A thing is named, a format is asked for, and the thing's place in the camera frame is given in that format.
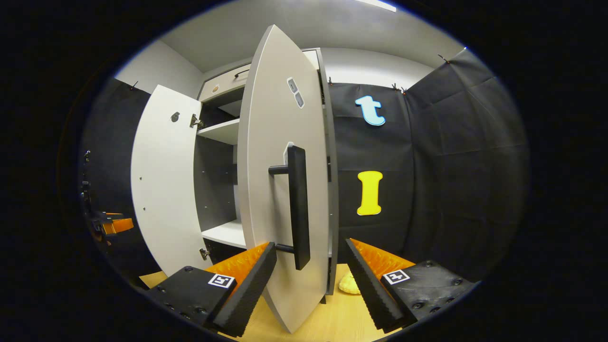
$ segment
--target white shelf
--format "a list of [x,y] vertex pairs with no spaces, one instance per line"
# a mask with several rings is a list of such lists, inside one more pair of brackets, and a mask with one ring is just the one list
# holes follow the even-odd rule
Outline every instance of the white shelf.
[[202,130],[197,131],[196,135],[217,140],[225,144],[236,145],[238,140],[238,122],[240,120],[241,119],[234,119],[218,125],[203,128]]
[[208,240],[247,249],[245,246],[245,236],[243,235],[243,226],[240,220],[230,221],[221,226],[208,229],[202,232],[202,236]]

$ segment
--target cabinet door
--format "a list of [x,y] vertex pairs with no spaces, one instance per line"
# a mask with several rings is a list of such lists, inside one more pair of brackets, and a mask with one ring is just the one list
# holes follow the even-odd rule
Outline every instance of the cabinet door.
[[288,176],[270,176],[268,167],[286,164],[283,153],[289,142],[306,153],[310,260],[296,270],[294,255],[277,251],[264,291],[277,319],[293,333],[327,289],[328,168],[317,70],[275,25],[266,30],[255,52],[240,118],[238,191],[248,249],[268,241],[294,245]]
[[137,222],[167,276],[184,266],[205,269],[205,244],[194,196],[194,146],[201,103],[157,86],[137,126],[131,157],[131,193]]

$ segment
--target black door handle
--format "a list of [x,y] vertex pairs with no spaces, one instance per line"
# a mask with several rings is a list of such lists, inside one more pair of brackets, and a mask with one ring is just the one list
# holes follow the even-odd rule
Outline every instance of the black door handle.
[[293,253],[296,270],[301,270],[310,260],[310,238],[308,235],[308,188],[306,186],[306,151],[298,146],[287,148],[287,165],[270,166],[268,173],[287,174],[289,177],[289,211],[291,213],[291,236],[294,245],[276,244],[279,251]]

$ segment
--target yellow letter i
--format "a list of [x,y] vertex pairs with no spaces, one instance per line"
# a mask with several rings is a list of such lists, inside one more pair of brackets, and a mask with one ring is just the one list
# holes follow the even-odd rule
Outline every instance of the yellow letter i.
[[382,208],[378,205],[378,186],[382,179],[382,173],[378,171],[364,171],[357,176],[363,185],[361,193],[361,206],[357,214],[376,215],[380,214]]

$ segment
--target ceiling light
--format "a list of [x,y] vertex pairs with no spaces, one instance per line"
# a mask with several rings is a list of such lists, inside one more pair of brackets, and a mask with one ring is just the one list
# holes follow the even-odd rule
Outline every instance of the ceiling light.
[[355,1],[359,1],[359,2],[364,2],[366,4],[370,4],[373,6],[378,6],[380,8],[383,8],[385,10],[389,10],[391,12],[397,12],[397,8],[394,6],[391,6],[389,4],[385,4],[382,1],[378,1],[378,0],[355,0]]

